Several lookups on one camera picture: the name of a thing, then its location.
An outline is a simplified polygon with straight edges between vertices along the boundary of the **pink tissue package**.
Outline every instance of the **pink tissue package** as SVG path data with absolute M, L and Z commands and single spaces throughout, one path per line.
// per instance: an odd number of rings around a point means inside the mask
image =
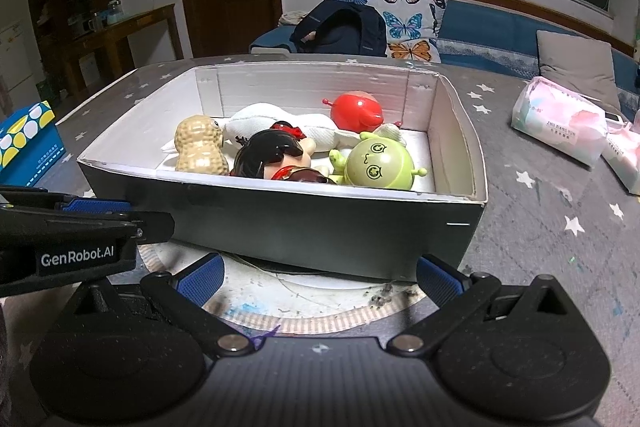
M 593 166 L 607 146 L 605 112 L 580 94 L 534 77 L 515 105 L 511 126 Z
M 640 195 L 640 134 L 633 129 L 631 124 L 610 128 L 602 156 L 628 191 Z

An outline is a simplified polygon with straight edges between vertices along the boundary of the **orange butterfly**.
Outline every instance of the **orange butterfly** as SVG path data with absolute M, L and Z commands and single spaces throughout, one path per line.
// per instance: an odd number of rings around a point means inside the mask
M 418 61 L 431 61 L 431 46 L 428 41 L 418 41 L 413 45 L 404 43 L 389 44 L 391 57 L 394 59 L 414 59 Z

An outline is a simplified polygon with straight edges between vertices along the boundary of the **black backpack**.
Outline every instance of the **black backpack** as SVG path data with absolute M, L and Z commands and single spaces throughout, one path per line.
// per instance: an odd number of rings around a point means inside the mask
M 311 32 L 314 39 L 303 41 Z M 324 0 L 298 23 L 291 41 L 299 53 L 386 56 L 386 25 L 375 8 Z

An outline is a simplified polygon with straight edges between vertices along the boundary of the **blue tissue box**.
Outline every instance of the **blue tissue box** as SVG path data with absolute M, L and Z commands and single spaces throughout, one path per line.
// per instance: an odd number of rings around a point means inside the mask
M 0 123 L 0 184 L 33 187 L 65 152 L 49 102 Z

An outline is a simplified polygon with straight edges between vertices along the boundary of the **white plush toy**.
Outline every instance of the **white plush toy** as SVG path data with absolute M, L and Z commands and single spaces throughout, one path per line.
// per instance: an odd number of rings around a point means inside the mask
M 339 130 L 331 118 L 323 114 L 291 115 L 285 110 L 259 102 L 251 104 L 238 111 L 233 117 L 221 124 L 223 136 L 237 149 L 240 149 L 236 137 L 251 138 L 258 131 L 268 130 L 276 122 L 283 120 L 289 122 L 294 128 L 300 128 L 306 136 L 316 142 L 316 152 L 327 152 L 332 149 L 344 149 L 355 147 L 360 142 L 360 136 L 353 131 Z M 398 140 L 404 146 L 404 139 L 400 130 L 393 124 L 382 124 L 374 131 L 374 134 L 386 136 Z M 173 141 L 162 147 L 165 153 L 175 152 Z

